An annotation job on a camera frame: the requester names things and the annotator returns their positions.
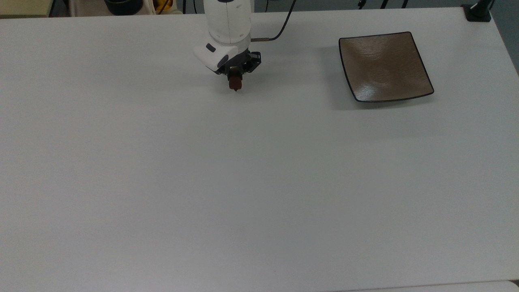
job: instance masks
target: black mount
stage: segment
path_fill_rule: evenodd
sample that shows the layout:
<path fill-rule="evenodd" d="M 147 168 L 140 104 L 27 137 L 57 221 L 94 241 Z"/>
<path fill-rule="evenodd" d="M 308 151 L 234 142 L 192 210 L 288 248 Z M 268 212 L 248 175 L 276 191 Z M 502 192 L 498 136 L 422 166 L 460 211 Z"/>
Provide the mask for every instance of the black mount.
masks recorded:
<path fill-rule="evenodd" d="M 470 22 L 490 22 L 492 16 L 490 16 L 490 11 L 488 10 L 488 5 L 490 5 L 492 0 L 480 0 L 477 4 L 463 4 L 463 10 L 465 12 L 465 17 Z"/>

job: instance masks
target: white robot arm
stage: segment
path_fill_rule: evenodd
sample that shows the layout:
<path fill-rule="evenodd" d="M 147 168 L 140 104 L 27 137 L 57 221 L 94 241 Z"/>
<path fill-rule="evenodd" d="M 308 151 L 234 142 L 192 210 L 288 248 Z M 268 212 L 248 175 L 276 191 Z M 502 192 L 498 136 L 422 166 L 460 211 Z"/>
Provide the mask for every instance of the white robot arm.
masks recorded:
<path fill-rule="evenodd" d="M 204 0 L 203 5 L 208 42 L 193 52 L 207 68 L 227 75 L 231 89 L 241 89 L 242 75 L 261 63 L 261 54 L 249 51 L 254 0 Z"/>

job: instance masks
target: white table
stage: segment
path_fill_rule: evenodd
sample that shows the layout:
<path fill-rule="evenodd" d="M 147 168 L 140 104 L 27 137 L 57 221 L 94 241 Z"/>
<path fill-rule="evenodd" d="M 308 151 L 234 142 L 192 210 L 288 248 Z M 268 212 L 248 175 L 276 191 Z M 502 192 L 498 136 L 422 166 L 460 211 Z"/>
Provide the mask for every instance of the white table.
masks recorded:
<path fill-rule="evenodd" d="M 253 36 L 285 15 L 255 14 Z M 239 92 L 191 53 L 203 15 L 0 28 L 5 291 L 519 278 L 519 78 L 494 22 L 461 8 L 294 13 L 279 40 L 253 44 L 263 64 Z M 401 31 L 435 94 L 355 102 L 338 39 Z"/>

